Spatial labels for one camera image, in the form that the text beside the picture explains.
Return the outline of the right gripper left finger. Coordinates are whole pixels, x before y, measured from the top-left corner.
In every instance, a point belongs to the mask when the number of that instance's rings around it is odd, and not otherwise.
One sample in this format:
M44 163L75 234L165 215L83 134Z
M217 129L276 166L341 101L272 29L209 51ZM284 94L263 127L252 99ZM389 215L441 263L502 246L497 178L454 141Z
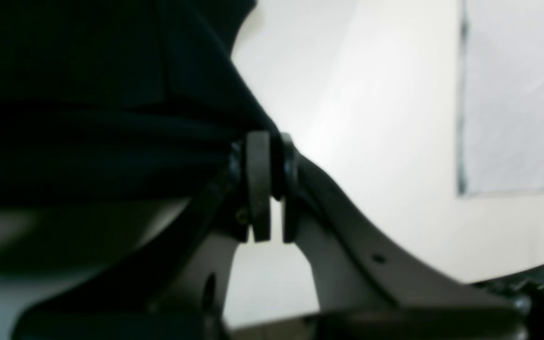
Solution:
M242 150L152 242L163 253L163 291L150 303L152 340L222 340L235 252L253 228L271 237L271 142L266 131L247 134Z

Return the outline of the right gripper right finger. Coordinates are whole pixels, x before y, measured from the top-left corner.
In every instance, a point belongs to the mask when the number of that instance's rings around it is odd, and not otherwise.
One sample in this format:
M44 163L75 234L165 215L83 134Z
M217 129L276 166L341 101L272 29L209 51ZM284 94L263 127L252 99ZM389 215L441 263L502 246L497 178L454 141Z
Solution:
M283 239L312 269L316 340L526 340L512 303L460 284L380 231L287 134Z

